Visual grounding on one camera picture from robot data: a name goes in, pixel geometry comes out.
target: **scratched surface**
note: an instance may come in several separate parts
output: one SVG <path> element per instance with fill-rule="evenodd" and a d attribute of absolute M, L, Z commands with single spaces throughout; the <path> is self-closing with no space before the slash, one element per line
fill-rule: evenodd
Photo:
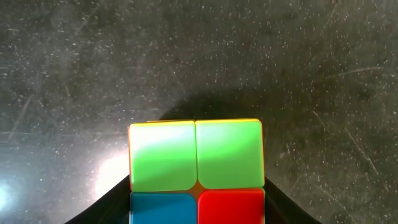
<path fill-rule="evenodd" d="M 396 1 L 2 1 L 0 220 L 63 223 L 128 173 L 126 128 L 260 118 L 322 223 L 398 220 Z"/>

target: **black tabletop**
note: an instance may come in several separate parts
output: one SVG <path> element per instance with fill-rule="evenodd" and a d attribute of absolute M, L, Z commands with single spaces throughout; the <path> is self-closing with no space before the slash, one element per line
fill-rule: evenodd
<path fill-rule="evenodd" d="M 396 1 L 1 2 L 0 220 L 64 223 L 126 131 L 259 118 L 266 176 L 322 223 L 398 220 Z"/>

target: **cube face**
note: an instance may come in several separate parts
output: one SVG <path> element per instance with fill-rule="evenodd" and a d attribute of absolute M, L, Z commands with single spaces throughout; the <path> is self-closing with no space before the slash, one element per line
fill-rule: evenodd
<path fill-rule="evenodd" d="M 206 190 L 199 196 L 198 224 L 264 224 L 265 192 Z"/>
<path fill-rule="evenodd" d="M 197 206 L 189 194 L 133 193 L 131 224 L 196 224 Z"/>
<path fill-rule="evenodd" d="M 262 187 L 262 127 L 257 119 L 196 121 L 198 180 L 207 189 Z"/>
<path fill-rule="evenodd" d="M 133 192 L 188 190 L 197 181 L 193 121 L 132 124 L 129 144 Z"/>

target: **2x2 rubik's cube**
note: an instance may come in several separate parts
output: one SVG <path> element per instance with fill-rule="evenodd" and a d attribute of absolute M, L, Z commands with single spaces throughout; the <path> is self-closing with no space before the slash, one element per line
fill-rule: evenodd
<path fill-rule="evenodd" d="M 259 120 L 132 124 L 129 148 L 132 224 L 264 224 Z"/>

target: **colored tile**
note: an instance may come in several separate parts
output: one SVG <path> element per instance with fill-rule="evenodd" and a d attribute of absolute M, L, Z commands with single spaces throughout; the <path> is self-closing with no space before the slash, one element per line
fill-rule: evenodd
<path fill-rule="evenodd" d="M 257 119 L 196 121 L 198 179 L 207 189 L 262 187 L 262 127 Z"/>
<path fill-rule="evenodd" d="M 265 192 L 206 190 L 199 196 L 198 224 L 264 224 Z"/>
<path fill-rule="evenodd" d="M 131 194 L 131 224 L 196 224 L 197 205 L 189 194 Z"/>
<path fill-rule="evenodd" d="M 133 192 L 188 190 L 197 181 L 193 121 L 132 124 L 129 145 Z"/>

